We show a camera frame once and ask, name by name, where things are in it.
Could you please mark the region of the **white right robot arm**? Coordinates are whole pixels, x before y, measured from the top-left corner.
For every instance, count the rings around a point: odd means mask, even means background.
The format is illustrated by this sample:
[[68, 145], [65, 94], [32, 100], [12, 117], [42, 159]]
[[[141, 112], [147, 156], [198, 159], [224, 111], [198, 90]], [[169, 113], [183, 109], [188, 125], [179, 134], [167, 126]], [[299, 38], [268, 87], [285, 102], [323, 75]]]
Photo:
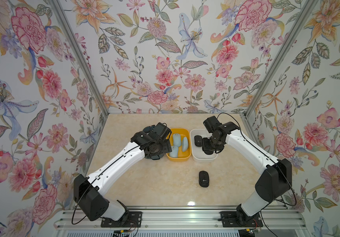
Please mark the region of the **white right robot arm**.
[[237, 207], [237, 216], [247, 222], [275, 199], [292, 189], [292, 164], [280, 160], [249, 139], [233, 122], [221, 123], [212, 116], [203, 122], [210, 137], [203, 138], [202, 150], [208, 154], [221, 152], [226, 145], [243, 155], [258, 171], [260, 177], [255, 191]]

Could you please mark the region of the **light blue mouse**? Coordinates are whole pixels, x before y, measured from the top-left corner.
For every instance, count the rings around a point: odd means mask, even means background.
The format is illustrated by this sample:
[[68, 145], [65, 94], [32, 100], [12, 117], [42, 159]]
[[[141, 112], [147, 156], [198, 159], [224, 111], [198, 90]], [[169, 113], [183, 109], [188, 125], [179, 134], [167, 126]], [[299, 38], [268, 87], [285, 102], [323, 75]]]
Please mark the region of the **light blue mouse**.
[[182, 151], [185, 153], [188, 150], [189, 143], [188, 138], [185, 136], [182, 140]]
[[172, 151], [169, 153], [169, 157], [177, 158], [178, 152], [179, 152], [179, 147], [178, 146], [172, 146]]
[[176, 147], [182, 146], [182, 138], [180, 134], [178, 133], [173, 134], [173, 145]]

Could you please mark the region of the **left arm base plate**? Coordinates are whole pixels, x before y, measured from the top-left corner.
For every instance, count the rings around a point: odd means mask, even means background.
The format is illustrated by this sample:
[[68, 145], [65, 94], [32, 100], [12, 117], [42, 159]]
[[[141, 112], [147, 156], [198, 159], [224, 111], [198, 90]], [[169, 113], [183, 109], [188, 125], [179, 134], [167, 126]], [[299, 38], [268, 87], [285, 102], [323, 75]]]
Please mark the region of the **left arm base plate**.
[[141, 211], [129, 210], [121, 201], [109, 203], [107, 211], [102, 216], [102, 228], [140, 228]]

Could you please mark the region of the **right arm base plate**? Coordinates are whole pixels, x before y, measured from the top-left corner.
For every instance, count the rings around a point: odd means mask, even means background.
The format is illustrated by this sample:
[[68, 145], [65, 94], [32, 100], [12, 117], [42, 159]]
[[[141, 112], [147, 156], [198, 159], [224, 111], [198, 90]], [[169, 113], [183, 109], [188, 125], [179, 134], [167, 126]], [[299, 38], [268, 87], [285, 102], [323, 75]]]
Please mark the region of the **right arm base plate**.
[[248, 216], [242, 205], [238, 205], [235, 211], [221, 211], [220, 218], [217, 221], [221, 222], [224, 228], [259, 228], [263, 227], [260, 213], [257, 212], [252, 216]]

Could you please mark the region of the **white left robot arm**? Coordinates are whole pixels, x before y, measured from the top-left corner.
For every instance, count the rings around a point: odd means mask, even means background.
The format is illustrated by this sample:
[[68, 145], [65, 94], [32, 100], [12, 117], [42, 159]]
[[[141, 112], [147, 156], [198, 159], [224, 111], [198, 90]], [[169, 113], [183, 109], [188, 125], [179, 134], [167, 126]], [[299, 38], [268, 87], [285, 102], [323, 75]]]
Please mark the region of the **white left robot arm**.
[[95, 221], [101, 217], [119, 221], [129, 212], [120, 201], [109, 201], [104, 195], [133, 165], [145, 157], [171, 152], [171, 130], [137, 132], [124, 147], [103, 167], [88, 176], [78, 175], [73, 182], [73, 198], [85, 217]]

